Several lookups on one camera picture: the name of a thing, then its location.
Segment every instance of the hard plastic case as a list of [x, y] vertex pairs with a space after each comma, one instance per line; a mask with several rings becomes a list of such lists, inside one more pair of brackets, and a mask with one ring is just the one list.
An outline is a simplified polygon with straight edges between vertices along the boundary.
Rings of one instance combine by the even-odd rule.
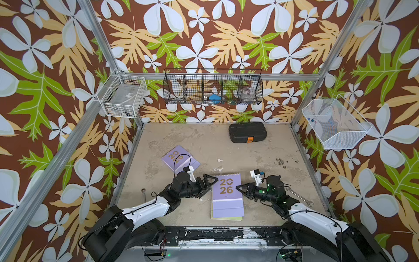
[[231, 124], [228, 133], [233, 143], [258, 142], [266, 138], [265, 126], [260, 122]]

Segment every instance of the basket divider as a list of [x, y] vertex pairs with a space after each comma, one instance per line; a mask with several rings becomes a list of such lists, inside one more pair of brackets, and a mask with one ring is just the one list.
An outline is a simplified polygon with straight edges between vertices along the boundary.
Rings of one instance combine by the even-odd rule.
[[182, 85], [182, 97], [183, 97], [184, 102], [186, 102], [186, 93], [187, 93], [186, 88], [187, 88], [187, 86], [188, 86], [188, 84], [187, 84], [187, 81], [186, 81], [186, 75], [184, 75], [183, 85]]
[[221, 97], [221, 99], [220, 99], [220, 103], [224, 103], [224, 101], [223, 101], [223, 95], [222, 95], [222, 83], [223, 83], [223, 79], [222, 79], [222, 75], [221, 75], [221, 84], [220, 84], [220, 86], [221, 86], [221, 90], [220, 90], [220, 97]]
[[204, 92], [204, 75], [202, 75], [201, 88], [202, 88], [202, 103], [204, 103], [204, 96], [205, 96], [205, 92]]

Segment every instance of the stained floor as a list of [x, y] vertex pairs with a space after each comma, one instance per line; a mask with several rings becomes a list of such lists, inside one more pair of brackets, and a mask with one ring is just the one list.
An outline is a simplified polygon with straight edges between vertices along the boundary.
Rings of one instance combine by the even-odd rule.
[[[201, 163], [194, 172], [195, 177], [241, 173], [244, 184], [254, 181], [249, 173], [254, 169], [266, 172], [266, 176], [281, 175], [284, 183], [314, 202], [312, 209], [325, 213], [290, 126], [265, 126], [268, 135], [264, 141], [237, 144], [230, 141], [228, 125], [146, 124], [121, 192], [119, 208], [141, 204], [142, 188], [146, 189], [150, 201], [152, 191], [159, 193], [172, 182], [173, 172], [161, 158], [181, 145]], [[242, 221], [212, 220], [209, 192], [201, 199], [182, 199], [175, 211], [159, 220], [166, 226], [280, 226], [284, 223], [272, 208], [260, 202], [244, 197], [243, 203]]]

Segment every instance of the floral wallpaper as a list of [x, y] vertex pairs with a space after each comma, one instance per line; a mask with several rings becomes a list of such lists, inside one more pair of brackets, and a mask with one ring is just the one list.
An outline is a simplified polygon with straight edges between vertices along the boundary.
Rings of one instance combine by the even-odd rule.
[[[76, 0], [0, 0], [0, 232], [109, 75]], [[96, 120], [8, 261], [67, 262], [107, 207], [127, 159], [132, 120]]]
[[[122, 71], [317, 73], [354, 2], [98, 0], [98, 19]], [[166, 105], [149, 80], [141, 115], [150, 122], [289, 122], [311, 82], [264, 81], [258, 106]], [[209, 95], [221, 95], [212, 82]]]
[[355, 148], [324, 150], [304, 118], [295, 126], [336, 215], [399, 262], [419, 261], [418, 15], [416, 0], [374, 1], [317, 91], [373, 124]]

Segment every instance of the wall-mounted basket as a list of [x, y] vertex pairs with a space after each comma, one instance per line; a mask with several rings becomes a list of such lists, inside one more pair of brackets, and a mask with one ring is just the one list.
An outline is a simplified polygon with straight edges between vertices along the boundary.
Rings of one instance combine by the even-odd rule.
[[351, 111], [357, 112], [365, 122], [360, 123], [338, 98], [314, 99], [303, 109], [304, 117], [325, 150], [352, 149], [372, 128], [372, 124], [349, 102]]
[[147, 90], [144, 77], [116, 75], [103, 88], [108, 88], [100, 103], [106, 115], [136, 118]]
[[263, 83], [258, 74], [179, 73], [165, 70], [163, 94], [166, 104], [260, 104]]

